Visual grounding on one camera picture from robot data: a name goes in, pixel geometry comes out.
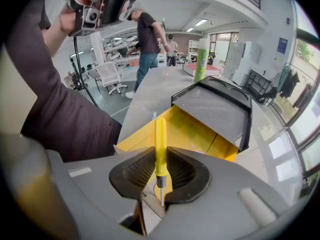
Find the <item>black t-shirt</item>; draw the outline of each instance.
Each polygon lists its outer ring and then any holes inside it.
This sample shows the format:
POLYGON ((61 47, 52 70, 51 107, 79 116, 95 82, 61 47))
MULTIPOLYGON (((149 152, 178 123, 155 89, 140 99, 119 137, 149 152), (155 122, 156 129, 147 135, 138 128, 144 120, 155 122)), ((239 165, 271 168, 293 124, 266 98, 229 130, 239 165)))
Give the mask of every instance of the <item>black t-shirt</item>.
POLYGON ((62 84, 41 32, 49 26, 45 0, 31 0, 5 42, 16 69, 37 95, 21 133, 59 152, 64 162, 113 155, 121 125, 62 84))
POLYGON ((155 22, 155 19, 148 13, 141 13, 138 20, 139 42, 135 46, 140 48, 141 54, 158 54, 160 52, 157 34, 151 26, 155 22))

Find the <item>white sneaker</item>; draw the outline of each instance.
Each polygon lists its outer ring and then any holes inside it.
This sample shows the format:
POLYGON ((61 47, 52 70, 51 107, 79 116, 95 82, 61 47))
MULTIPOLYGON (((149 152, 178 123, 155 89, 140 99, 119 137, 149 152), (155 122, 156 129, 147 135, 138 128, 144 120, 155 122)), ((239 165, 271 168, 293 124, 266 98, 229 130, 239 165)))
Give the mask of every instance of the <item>white sneaker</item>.
POLYGON ((133 99, 134 98, 134 96, 135 96, 135 91, 133 90, 133 91, 130 91, 130 92, 126 92, 125 93, 125 96, 128 98, 128 99, 133 99))

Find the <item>screwdriver handle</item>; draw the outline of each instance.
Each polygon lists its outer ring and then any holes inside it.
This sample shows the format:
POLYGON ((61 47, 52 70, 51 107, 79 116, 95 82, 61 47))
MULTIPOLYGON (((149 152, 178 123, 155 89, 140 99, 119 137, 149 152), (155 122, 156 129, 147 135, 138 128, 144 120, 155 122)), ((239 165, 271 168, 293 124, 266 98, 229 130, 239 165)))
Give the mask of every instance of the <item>screwdriver handle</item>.
POLYGON ((154 128, 154 146, 155 146, 155 175, 159 177, 166 176, 167 170, 167 123, 164 118, 155 120, 154 128))

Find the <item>tree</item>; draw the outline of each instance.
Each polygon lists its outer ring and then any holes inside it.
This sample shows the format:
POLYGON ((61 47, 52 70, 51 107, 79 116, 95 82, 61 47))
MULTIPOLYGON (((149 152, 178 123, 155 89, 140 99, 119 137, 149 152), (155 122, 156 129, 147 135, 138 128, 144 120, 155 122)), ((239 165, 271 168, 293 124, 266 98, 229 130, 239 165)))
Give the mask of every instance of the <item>tree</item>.
POLYGON ((309 62, 312 52, 309 50, 308 44, 304 41, 298 40, 297 43, 297 55, 301 57, 304 61, 309 62))

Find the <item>green cylinder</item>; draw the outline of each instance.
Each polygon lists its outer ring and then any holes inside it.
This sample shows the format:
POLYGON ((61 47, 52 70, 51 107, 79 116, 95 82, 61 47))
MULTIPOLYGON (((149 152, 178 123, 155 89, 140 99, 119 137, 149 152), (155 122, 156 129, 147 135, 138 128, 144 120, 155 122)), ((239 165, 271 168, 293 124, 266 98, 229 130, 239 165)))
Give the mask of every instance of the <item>green cylinder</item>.
POLYGON ((194 82, 201 81, 205 77, 208 64, 210 39, 201 38, 199 40, 199 51, 194 75, 194 82))

